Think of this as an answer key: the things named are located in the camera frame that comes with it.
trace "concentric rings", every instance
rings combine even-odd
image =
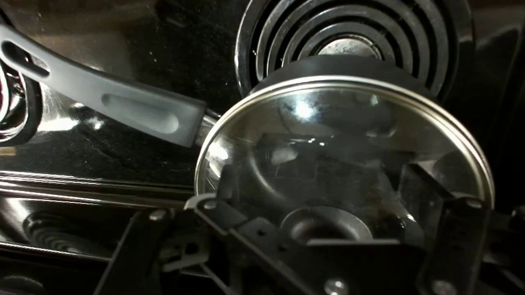
[[[440,96],[460,42],[449,29],[452,19],[444,6],[434,0],[252,0],[237,39],[242,91],[342,40],[363,47],[347,52],[352,55],[380,50],[377,58],[406,68]]]

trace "glass lid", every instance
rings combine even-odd
[[[253,93],[211,131],[198,193],[219,191],[299,242],[432,240],[449,198],[493,206],[488,162],[447,111],[357,76],[308,76]]]

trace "metal pan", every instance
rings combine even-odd
[[[375,237],[416,240],[432,234],[431,216],[447,198],[495,204],[491,168],[473,135],[386,62],[316,57],[288,65],[211,131],[203,99],[86,68],[7,26],[0,26],[0,55],[30,78],[152,135],[194,145],[206,134],[196,193],[224,190],[217,193],[247,214],[263,214],[291,234],[298,219],[309,227],[303,221],[314,211],[334,216],[331,224],[347,227],[347,237],[363,235],[362,224],[370,224]],[[355,219],[362,229],[344,226]]]

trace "kitchen utensil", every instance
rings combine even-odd
[[[148,134],[193,145],[204,126],[201,99],[86,68],[7,26],[0,45],[11,67]],[[314,57],[273,73],[208,134],[196,193],[222,190],[247,214],[263,214],[304,242],[329,224],[332,237],[372,232],[424,244],[437,219],[422,211],[440,211],[454,196],[493,206],[491,168],[473,135],[422,96],[411,75],[380,63]],[[450,154],[457,160],[444,162]],[[411,167],[418,172],[408,180]],[[449,180],[459,176],[462,185]],[[414,181],[437,186],[434,198],[408,190]]]

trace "metal handle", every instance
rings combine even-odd
[[[0,24],[0,47],[6,63],[96,111],[180,145],[193,145],[196,140],[206,111],[201,99],[117,80],[75,63],[6,24]],[[34,63],[29,55],[47,65]]]

